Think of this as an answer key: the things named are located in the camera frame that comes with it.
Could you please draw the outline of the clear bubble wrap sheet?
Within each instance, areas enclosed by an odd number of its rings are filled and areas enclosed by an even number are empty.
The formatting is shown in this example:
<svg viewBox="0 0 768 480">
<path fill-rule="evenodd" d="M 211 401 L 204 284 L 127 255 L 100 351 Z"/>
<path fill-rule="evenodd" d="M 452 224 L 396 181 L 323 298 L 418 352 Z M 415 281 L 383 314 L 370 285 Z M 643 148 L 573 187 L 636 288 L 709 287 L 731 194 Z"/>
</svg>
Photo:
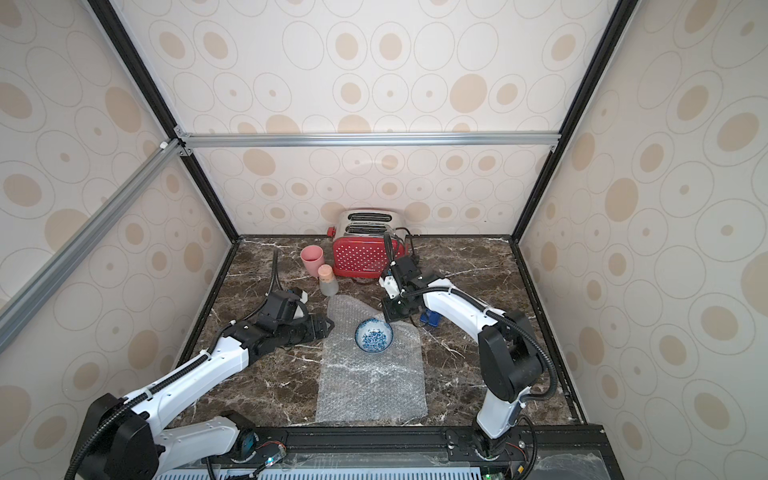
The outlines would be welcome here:
<svg viewBox="0 0 768 480">
<path fill-rule="evenodd" d="M 355 343 L 364 320 L 384 315 L 347 295 L 328 302 L 335 328 L 323 342 L 315 421 L 323 424 L 395 425 L 427 415 L 424 366 L 418 330 L 389 323 L 394 340 L 382 353 Z"/>
</svg>

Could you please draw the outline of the blue white patterned bowl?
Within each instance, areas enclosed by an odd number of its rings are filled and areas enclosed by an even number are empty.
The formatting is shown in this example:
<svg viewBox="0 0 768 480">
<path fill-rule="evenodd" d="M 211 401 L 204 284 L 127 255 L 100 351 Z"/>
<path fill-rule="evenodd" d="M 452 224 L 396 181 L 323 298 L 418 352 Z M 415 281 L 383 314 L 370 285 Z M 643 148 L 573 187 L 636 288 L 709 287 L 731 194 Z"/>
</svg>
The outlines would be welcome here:
<svg viewBox="0 0 768 480">
<path fill-rule="evenodd" d="M 394 340 L 394 331 L 389 323 L 379 318 L 362 321 L 355 330 L 355 343 L 365 353 L 382 353 Z"/>
</svg>

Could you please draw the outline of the red polka dot toaster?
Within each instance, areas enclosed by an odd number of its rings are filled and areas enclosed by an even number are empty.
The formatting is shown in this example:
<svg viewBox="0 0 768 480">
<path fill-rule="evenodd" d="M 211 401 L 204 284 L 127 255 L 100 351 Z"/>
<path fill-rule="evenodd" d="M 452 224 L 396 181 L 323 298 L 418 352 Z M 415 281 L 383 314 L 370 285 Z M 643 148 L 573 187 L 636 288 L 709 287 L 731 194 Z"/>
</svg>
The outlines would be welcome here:
<svg viewBox="0 0 768 480">
<path fill-rule="evenodd" d="M 385 236 L 395 258 L 409 252 L 401 214 L 384 209 L 349 209 L 338 216 L 328 230 L 332 237 L 333 269 L 340 277 L 378 278 L 389 265 Z"/>
</svg>

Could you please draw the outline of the horizontal aluminium frame bar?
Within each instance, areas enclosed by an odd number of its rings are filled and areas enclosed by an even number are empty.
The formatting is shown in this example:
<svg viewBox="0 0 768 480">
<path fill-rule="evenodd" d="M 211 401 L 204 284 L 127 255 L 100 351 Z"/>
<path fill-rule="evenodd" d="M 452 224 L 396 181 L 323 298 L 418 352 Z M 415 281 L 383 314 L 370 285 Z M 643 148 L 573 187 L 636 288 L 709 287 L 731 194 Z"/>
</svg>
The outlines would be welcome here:
<svg viewBox="0 0 768 480">
<path fill-rule="evenodd" d="M 181 136 L 181 140 L 191 148 L 556 146 L 560 140 L 560 134 L 554 131 L 306 134 L 187 133 Z"/>
</svg>

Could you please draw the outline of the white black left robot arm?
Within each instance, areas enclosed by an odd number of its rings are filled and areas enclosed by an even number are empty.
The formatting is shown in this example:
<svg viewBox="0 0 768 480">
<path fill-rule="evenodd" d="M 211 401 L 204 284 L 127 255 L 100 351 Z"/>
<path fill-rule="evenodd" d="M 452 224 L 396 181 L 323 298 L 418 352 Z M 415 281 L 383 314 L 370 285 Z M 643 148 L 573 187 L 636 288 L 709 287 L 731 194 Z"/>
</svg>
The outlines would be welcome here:
<svg viewBox="0 0 768 480">
<path fill-rule="evenodd" d="M 234 411 L 186 427 L 169 425 L 204 394 L 275 350 L 327 338 L 334 322 L 310 313 L 306 301 L 301 290 L 273 291 L 254 313 L 226 324 L 211 346 L 162 378 L 122 397 L 99 397 L 86 412 L 65 478 L 154 479 L 211 457 L 277 462 L 284 446 L 261 439 L 255 425 Z"/>
</svg>

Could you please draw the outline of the pink plastic cup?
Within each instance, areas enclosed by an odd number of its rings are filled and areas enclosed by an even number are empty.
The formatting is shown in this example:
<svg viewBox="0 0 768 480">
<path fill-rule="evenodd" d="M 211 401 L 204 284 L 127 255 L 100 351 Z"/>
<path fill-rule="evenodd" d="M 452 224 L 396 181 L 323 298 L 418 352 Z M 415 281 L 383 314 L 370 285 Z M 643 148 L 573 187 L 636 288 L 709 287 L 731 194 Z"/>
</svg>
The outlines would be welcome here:
<svg viewBox="0 0 768 480">
<path fill-rule="evenodd" d="M 314 278 L 319 277 L 319 269 L 325 264 L 323 248 L 319 245 L 309 245 L 300 252 L 301 261 L 308 274 Z"/>
</svg>

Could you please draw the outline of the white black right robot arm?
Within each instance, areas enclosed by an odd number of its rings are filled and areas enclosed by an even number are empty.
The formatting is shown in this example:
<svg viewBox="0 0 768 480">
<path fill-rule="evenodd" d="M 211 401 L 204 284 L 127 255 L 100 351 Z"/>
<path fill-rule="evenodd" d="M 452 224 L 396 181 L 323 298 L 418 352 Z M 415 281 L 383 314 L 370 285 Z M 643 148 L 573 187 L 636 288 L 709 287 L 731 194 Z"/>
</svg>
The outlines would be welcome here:
<svg viewBox="0 0 768 480">
<path fill-rule="evenodd" d="M 390 260 L 379 285 L 386 292 L 382 308 L 387 321 L 429 311 L 451 321 L 476 341 L 486 386 L 475 419 L 480 449 L 495 448 L 528 403 L 546 401 L 557 393 L 555 364 L 523 312 L 494 308 L 449 279 L 421 270 L 410 256 Z"/>
</svg>

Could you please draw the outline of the small bottle with peach cap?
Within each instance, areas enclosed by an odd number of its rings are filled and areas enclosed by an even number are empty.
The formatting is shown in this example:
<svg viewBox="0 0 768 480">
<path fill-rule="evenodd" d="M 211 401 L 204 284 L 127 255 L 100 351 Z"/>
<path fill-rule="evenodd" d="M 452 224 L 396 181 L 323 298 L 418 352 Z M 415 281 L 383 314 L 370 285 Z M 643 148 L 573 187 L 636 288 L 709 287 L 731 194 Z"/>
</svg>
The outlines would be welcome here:
<svg viewBox="0 0 768 480">
<path fill-rule="evenodd" d="M 338 280 L 331 265 L 323 264 L 318 268 L 318 280 L 320 291 L 324 296 L 331 297 L 338 293 Z"/>
</svg>

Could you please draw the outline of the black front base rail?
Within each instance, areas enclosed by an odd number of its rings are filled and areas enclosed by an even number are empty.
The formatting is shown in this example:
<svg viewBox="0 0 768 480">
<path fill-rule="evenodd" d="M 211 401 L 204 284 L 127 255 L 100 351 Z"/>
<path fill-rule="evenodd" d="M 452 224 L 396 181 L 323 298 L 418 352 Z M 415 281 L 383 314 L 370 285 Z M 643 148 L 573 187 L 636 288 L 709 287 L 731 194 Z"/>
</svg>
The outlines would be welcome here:
<svg viewBox="0 0 768 480">
<path fill-rule="evenodd" d="M 296 474 L 302 465 L 322 478 L 350 478 L 351 468 L 396 469 L 397 477 L 420 469 L 470 469 L 470 478 L 619 479 L 616 457 L 598 425 L 536 426 L 523 416 L 497 439 L 477 425 L 447 427 L 256 427 L 235 414 L 152 434 L 136 422 L 98 441 L 97 468 L 80 474 L 97 479 L 154 479 L 190 463 L 219 465 L 215 479 L 267 479 Z"/>
</svg>

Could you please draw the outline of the left slanted aluminium frame bar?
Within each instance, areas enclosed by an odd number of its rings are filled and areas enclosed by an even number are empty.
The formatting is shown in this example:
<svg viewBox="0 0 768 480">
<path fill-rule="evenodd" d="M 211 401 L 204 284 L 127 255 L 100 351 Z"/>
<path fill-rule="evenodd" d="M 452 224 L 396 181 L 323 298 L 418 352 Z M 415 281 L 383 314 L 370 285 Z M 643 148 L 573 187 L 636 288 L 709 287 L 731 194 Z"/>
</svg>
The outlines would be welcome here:
<svg viewBox="0 0 768 480">
<path fill-rule="evenodd" d="M 1 349 L 5 351 L 49 298 L 118 223 L 167 163 L 180 155 L 182 144 L 171 139 L 87 219 L 81 228 L 17 292 L 1 311 Z"/>
</svg>

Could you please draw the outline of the blue tape dispenser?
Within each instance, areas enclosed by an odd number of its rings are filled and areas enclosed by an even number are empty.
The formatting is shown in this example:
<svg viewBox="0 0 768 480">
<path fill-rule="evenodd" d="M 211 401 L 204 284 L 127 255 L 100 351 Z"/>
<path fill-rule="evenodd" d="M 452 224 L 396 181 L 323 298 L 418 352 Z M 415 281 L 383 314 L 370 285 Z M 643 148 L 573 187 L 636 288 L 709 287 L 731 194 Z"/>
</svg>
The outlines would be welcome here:
<svg viewBox="0 0 768 480">
<path fill-rule="evenodd" d="M 419 320 L 421 323 L 433 328 L 437 328 L 440 326 L 441 319 L 442 319 L 442 316 L 439 313 L 429 309 L 424 310 L 419 317 Z"/>
</svg>

